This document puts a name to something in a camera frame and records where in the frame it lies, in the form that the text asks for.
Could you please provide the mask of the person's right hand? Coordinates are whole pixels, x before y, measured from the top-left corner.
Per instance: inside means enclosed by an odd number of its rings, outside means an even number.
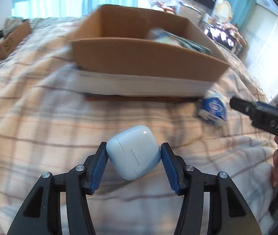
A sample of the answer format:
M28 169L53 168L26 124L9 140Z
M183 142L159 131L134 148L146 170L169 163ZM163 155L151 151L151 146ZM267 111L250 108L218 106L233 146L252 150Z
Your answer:
M271 184L275 188L278 185L278 150L273 153L273 168L271 174Z

